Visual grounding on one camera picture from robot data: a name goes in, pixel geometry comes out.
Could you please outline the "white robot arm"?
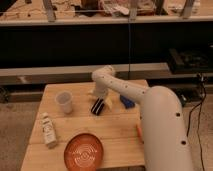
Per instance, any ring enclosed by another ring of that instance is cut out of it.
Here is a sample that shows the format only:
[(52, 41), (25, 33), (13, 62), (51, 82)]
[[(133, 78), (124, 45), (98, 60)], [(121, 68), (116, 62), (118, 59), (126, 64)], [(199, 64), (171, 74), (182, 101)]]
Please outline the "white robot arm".
[(139, 105), (147, 171), (194, 171), (182, 105), (171, 89), (116, 78), (110, 65), (93, 71), (91, 78), (91, 95), (106, 99), (111, 89)]

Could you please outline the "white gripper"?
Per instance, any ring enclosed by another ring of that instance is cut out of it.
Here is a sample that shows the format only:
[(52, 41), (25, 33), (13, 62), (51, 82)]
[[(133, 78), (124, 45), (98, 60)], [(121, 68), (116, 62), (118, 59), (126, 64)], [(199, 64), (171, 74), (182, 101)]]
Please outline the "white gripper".
[(113, 103), (109, 95), (107, 96), (107, 86), (103, 81), (97, 81), (95, 83), (94, 92), (93, 90), (89, 90), (87, 95), (91, 98), (95, 98), (96, 96), (101, 99), (105, 99), (105, 105), (112, 110)]

